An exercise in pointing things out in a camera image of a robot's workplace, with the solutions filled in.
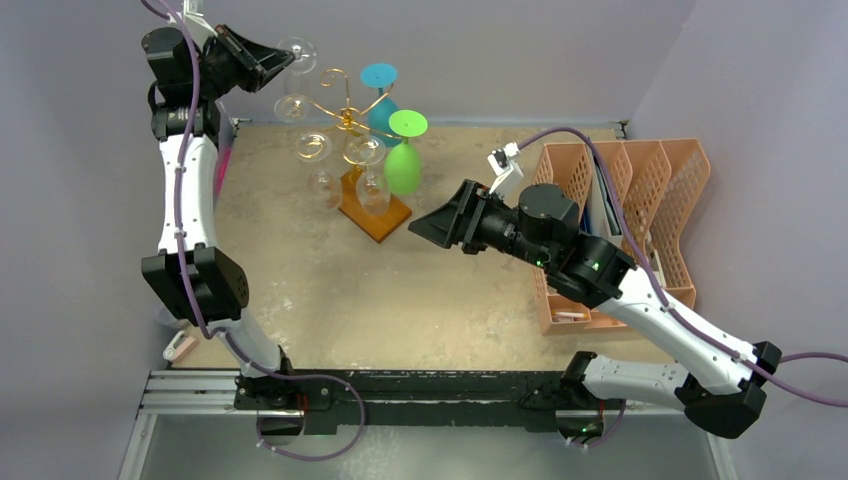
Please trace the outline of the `clear wine glass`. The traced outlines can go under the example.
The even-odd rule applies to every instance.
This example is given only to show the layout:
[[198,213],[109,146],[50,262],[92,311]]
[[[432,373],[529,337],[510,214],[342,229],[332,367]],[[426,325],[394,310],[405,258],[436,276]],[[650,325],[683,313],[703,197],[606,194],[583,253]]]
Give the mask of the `clear wine glass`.
[[326,162],[332,149],[330,138],[317,131],[301,133],[295,140],[296,154],[308,168],[307,193],[316,205],[325,210],[336,210],[343,200],[340,178]]
[[312,102],[302,94],[288,94],[274,104],[273,113],[283,123],[303,123],[310,115]]
[[314,44],[302,37],[288,37],[281,40],[278,49],[293,54],[294,60],[284,69],[284,94],[306,95],[308,92],[308,76],[317,66],[318,52]]
[[379,171],[386,152],[383,141],[371,135],[352,136],[343,151],[344,158],[359,174],[355,181],[357,200],[365,212],[372,216],[384,215],[390,206],[388,183]]

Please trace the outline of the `green plastic goblet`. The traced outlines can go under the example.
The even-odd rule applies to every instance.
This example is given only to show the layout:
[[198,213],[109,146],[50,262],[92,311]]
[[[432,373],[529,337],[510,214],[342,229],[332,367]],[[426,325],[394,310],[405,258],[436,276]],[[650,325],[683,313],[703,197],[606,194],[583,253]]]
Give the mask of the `green plastic goblet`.
[[401,142],[386,156],[383,174],[392,194],[409,195],[418,189],[422,176],[422,160],[410,140],[426,133],[428,120],[415,110],[403,109],[389,117],[389,126]]

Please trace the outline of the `blue plastic goblet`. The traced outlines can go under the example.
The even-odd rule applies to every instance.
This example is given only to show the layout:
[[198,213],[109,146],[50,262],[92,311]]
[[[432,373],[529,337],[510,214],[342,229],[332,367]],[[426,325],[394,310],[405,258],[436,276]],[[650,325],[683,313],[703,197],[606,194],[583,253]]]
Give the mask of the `blue plastic goblet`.
[[361,82],[377,91],[376,102],[367,111],[367,126],[371,134],[380,138],[388,148],[401,142],[389,125],[391,115],[399,110],[397,104],[389,97],[397,77],[396,68],[388,63],[370,64],[360,73]]

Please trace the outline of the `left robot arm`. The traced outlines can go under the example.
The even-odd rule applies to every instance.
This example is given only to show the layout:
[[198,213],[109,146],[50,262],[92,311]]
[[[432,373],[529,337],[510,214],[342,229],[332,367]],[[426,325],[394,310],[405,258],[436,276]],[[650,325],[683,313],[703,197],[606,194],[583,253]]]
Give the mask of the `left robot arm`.
[[144,280],[176,322],[218,338],[243,378],[263,378],[259,395],[272,408],[297,399],[298,382],[282,348],[248,310],[243,268],[218,246],[216,183],[222,172],[219,99],[232,89],[262,89],[295,53],[252,42],[220,24],[197,42],[184,29],[154,29],[141,40],[154,81],[148,90],[151,130],[164,169],[165,213]]

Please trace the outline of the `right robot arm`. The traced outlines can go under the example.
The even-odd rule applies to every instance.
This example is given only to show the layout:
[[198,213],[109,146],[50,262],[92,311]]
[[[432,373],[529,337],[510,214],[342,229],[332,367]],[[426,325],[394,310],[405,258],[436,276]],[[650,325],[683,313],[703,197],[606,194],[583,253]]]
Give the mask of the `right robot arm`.
[[442,248],[459,246],[469,255],[494,248],[531,264],[560,296],[626,324],[670,356],[666,364],[649,364],[581,351],[562,376],[569,404],[635,400],[680,411],[715,436],[740,437],[762,413],[764,384],[781,350],[735,338],[672,302],[630,255],[582,231],[578,216],[577,204],[553,184],[525,188],[510,207],[467,180],[409,230]]

